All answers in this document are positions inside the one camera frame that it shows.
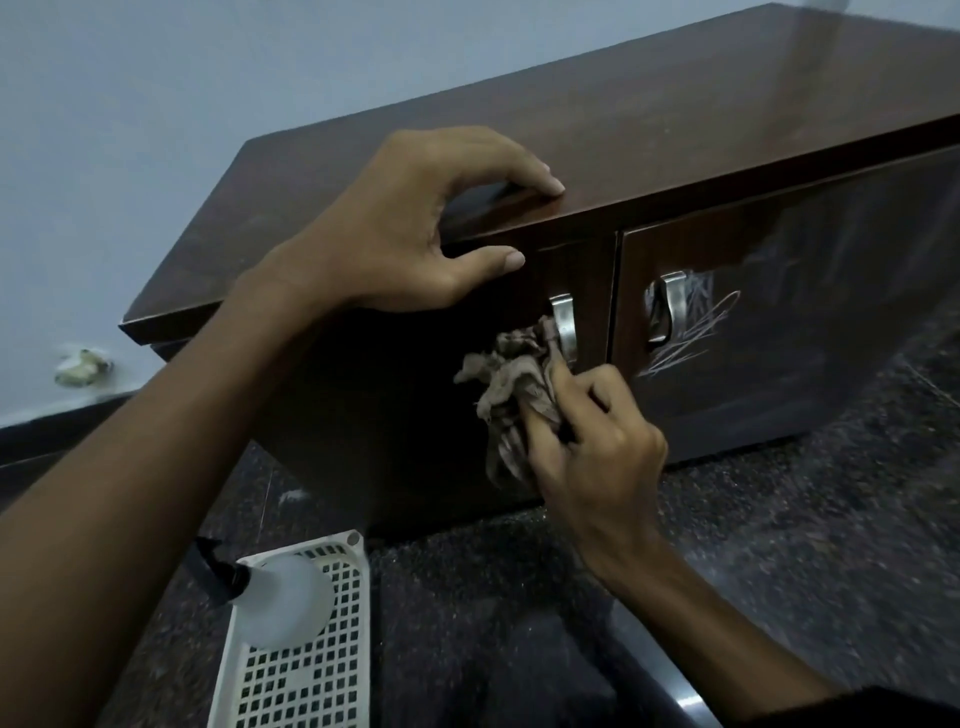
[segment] cloth rag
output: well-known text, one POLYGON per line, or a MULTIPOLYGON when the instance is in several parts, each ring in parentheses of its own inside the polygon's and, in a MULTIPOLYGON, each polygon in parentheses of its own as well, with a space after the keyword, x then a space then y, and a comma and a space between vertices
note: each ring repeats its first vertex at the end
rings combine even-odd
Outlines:
POLYGON ((520 403, 539 412, 557 432, 564 423, 550 381, 550 365, 561 357, 557 324, 543 316, 531 327, 497 334, 490 353, 469 353, 455 383, 477 379, 487 385, 477 417, 487 423, 487 478, 497 485, 517 481, 535 487, 527 457, 520 403))

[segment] hand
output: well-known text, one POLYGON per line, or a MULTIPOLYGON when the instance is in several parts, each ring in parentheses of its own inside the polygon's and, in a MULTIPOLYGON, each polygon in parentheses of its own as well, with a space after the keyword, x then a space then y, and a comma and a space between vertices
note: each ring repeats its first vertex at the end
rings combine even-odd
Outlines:
POLYGON ((610 586, 637 557, 660 547, 657 481, 666 440, 643 419, 614 366, 573 376, 558 360, 551 379, 577 442, 565 447, 546 420, 524 407, 530 465, 547 511, 569 531, 587 567, 610 586))
POLYGON ((309 321, 343 303, 384 311, 449 306, 523 265, 509 246, 457 258, 440 248, 446 202, 503 180, 549 196, 564 191, 543 162, 485 127, 393 133, 333 205, 273 249, 254 275, 309 321))

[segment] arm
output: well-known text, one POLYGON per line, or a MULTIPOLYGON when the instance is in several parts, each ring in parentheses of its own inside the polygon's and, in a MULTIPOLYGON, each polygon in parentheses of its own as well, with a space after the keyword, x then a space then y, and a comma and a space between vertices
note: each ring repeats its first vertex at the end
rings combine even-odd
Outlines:
POLYGON ((131 401, 0 516, 0 725, 91 723, 278 379, 335 308, 450 305, 523 257, 444 257, 464 187, 556 195, 546 166, 490 130, 394 134, 306 230, 238 280, 131 401))
POLYGON ((657 481, 666 442, 643 419, 620 373, 606 365, 574 377, 557 362, 552 379, 577 443, 565 448, 539 415, 524 410, 547 510, 717 717, 730 724, 837 695, 829 680, 753 626, 662 538, 657 481))

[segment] granite floor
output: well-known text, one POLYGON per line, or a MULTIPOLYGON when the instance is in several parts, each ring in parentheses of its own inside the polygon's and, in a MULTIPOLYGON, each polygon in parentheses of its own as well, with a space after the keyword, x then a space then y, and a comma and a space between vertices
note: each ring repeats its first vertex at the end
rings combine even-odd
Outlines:
MULTIPOLYGON (((733 604, 847 686, 960 705, 960 305, 836 422, 674 468, 664 528, 733 604)), ((324 504, 251 445, 204 534, 223 553, 329 532, 324 504)), ((373 724, 715 724, 542 509, 371 547, 373 724)), ((205 725, 228 612, 171 582, 100 726, 205 725)))

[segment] dark brown cabinet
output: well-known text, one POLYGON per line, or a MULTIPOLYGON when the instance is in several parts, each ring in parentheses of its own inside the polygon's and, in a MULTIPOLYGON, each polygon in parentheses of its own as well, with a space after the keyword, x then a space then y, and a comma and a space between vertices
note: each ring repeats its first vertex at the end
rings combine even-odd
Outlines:
POLYGON ((960 273, 960 149, 626 232, 612 362, 671 460, 828 421, 960 273), (651 349, 675 271, 681 336, 651 349))
POLYGON ((455 200, 450 255, 517 274, 447 311, 329 322, 256 439, 330 528, 407 535, 529 500, 485 481, 467 352, 572 296, 683 460, 829 420, 960 276, 960 36, 767 5, 247 142, 128 311, 171 356, 397 128, 488 124, 566 193, 455 200))

